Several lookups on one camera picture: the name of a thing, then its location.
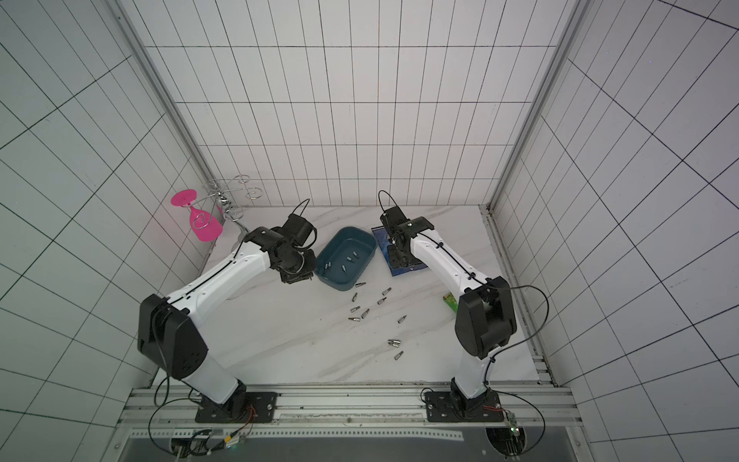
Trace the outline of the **teal plastic storage box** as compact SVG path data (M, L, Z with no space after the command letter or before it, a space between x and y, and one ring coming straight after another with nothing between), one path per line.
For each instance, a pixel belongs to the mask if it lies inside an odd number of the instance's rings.
M376 248L377 243L371 233L354 226L344 227L317 256L315 275L327 286L346 292L358 282L373 259ZM353 251L357 252L359 258L352 255ZM347 257L352 258L354 263L348 262ZM331 264L329 271L324 269L327 263ZM346 273L342 270L342 265L348 268Z

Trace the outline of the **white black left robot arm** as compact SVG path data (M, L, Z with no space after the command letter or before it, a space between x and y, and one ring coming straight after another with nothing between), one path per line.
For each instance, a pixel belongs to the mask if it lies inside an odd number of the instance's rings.
M290 213L275 227L244 232L224 258L197 279L165 296L140 303L137 349L148 360L202 396L202 407L236 420L249 401L244 383L211 352L214 335L204 332L221 306L252 279L276 271L285 284L312 277L318 231L308 219Z

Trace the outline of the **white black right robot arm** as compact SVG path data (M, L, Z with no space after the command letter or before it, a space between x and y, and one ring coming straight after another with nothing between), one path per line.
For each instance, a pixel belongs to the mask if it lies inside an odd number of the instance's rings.
M470 265L428 219L409 219L394 206L380 220L390 240L391 266L423 262L457 301L454 332L465 354L450 383L450 399L458 415L468 416L488 400L491 353L507 346L517 332L511 287L503 277Z

